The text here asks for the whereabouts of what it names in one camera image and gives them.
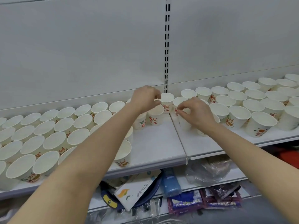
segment hand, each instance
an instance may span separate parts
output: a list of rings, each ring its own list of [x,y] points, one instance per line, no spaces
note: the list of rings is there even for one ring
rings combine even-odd
[[[134,91],[130,104],[142,114],[161,104],[155,99],[161,99],[161,92],[154,87],[142,86]]]
[[[187,114],[182,111],[184,108],[189,108],[191,113]],[[180,103],[177,109],[181,117],[205,134],[211,126],[217,125],[210,107],[197,97]]]

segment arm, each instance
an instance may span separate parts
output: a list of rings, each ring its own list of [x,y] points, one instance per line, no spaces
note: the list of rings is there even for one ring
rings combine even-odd
[[[180,110],[177,113],[219,144],[290,222],[299,223],[299,170],[217,124],[209,106],[198,98],[181,103],[178,109],[186,107],[191,109],[189,115]]]
[[[84,223],[92,194],[138,115],[161,104],[160,91],[144,86],[82,142],[32,194],[9,224]]]

